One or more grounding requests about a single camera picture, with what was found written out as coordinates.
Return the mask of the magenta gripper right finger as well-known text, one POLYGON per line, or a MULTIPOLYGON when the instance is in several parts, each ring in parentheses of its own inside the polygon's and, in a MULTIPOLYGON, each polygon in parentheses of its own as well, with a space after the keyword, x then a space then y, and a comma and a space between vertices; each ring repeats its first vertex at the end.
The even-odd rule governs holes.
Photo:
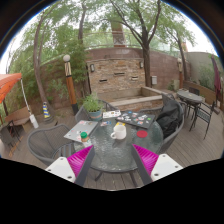
POLYGON ((144 185, 182 169, 182 166, 168 154, 157 155, 136 144, 132 145, 131 152, 144 185))

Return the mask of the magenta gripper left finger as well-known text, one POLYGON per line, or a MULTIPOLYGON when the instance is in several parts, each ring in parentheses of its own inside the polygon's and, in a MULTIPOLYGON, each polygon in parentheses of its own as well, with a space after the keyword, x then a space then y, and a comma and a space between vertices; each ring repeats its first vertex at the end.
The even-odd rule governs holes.
POLYGON ((94 146, 91 145, 68 158, 59 157, 46 168, 46 171, 76 185, 83 186, 94 155, 94 146))

